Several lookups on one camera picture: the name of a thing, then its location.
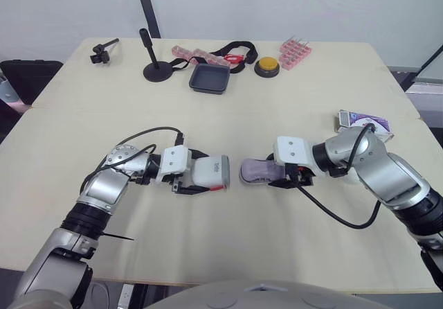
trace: round button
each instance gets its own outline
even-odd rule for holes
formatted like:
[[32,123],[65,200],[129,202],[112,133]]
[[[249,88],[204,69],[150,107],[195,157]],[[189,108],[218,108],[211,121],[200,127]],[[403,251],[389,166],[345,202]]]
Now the round button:
[[260,58],[258,65],[263,70],[274,70],[278,66],[278,62],[275,58],[265,57]]
[[234,306],[237,299],[229,293],[217,293],[212,295],[206,302],[211,309],[227,309]]

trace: black pole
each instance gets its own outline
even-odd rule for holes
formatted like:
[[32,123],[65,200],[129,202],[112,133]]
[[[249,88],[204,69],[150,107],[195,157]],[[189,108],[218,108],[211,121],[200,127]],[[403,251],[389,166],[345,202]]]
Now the black pole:
[[141,28],[139,33],[140,33],[140,37],[143,41],[143,45],[146,47],[147,52],[150,54],[151,61],[152,61],[152,64],[154,65],[154,68],[158,69],[159,63],[157,62],[157,59],[154,54],[154,50],[152,49],[152,40],[151,40],[150,34],[147,32],[146,28]]
[[118,38],[111,40],[110,42],[107,42],[106,44],[103,44],[103,48],[111,46],[112,44],[115,44],[116,42],[118,42]]
[[159,25],[154,14],[151,0],[140,0],[143,12],[145,13],[146,22],[152,37],[161,38]]

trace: black clamp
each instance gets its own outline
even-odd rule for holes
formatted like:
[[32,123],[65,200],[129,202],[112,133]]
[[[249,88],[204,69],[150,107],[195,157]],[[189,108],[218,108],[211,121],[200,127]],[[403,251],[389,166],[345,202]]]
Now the black clamp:
[[[191,151],[191,159],[209,157],[209,155],[206,153],[198,150],[189,149],[189,151]],[[182,175],[176,175],[171,183],[172,191],[175,193],[180,193],[182,195],[195,195],[197,193],[204,193],[210,190],[210,188],[206,188],[205,186],[182,186],[183,182],[178,180],[180,176]]]
[[311,186],[312,177],[315,176],[310,169],[299,167],[297,164],[284,164],[284,174],[286,175],[284,179],[277,179],[268,185],[283,189]]
[[94,46],[92,48],[92,51],[96,54],[90,56],[92,63],[93,64],[108,63],[109,62],[109,54],[105,50],[105,48],[108,46],[111,46],[112,44],[115,44],[118,41],[119,41],[119,39],[116,38],[114,40],[111,40],[110,42],[107,42],[106,44],[98,44],[97,46]]

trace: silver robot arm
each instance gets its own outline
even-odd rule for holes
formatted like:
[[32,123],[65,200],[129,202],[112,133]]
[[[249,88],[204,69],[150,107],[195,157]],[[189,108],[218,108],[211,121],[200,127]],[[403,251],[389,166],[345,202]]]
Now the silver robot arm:
[[[187,173],[192,181],[189,187],[180,181]],[[129,182],[169,182],[173,192],[188,195],[218,190],[228,186],[229,162],[227,156],[209,157],[183,145],[167,148],[161,155],[118,145],[89,177],[75,206],[22,276],[10,309],[82,305],[92,279],[92,269],[83,259],[92,258],[97,250]]]
[[[350,129],[313,146],[316,165],[332,175],[348,167],[360,127]],[[401,157],[386,152],[373,131],[361,137],[353,158],[360,181],[405,224],[422,248],[422,259],[443,290],[443,199],[429,183]]]

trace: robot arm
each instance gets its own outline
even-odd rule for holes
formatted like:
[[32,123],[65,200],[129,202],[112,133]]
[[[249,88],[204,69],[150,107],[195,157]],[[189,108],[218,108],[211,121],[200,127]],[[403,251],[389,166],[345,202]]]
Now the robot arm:
[[[354,167],[361,183],[406,225],[422,248],[423,261],[435,283],[443,290],[442,196],[406,161],[386,152],[373,129],[372,125],[363,130],[351,127],[317,145],[279,136],[268,158],[273,161],[247,159],[240,177],[248,183],[255,179],[263,182],[266,177],[271,186],[300,188],[312,185],[313,176],[329,173],[340,177]],[[268,171],[266,176],[259,175],[266,173],[264,169]]]
[[[187,176],[192,185],[185,187],[181,178]],[[22,276],[10,308],[82,305],[92,279],[92,269],[83,259],[92,258],[129,182],[169,182],[173,192],[188,195],[218,190],[229,184],[229,162],[227,156],[209,157],[183,145],[161,155],[117,145],[87,179],[75,206]]]
[[[351,127],[312,148],[323,171],[347,166],[361,129]],[[364,134],[352,163],[363,185],[405,224],[422,248],[422,259],[435,283],[443,290],[443,199],[401,157],[386,152],[385,145],[369,131]]]

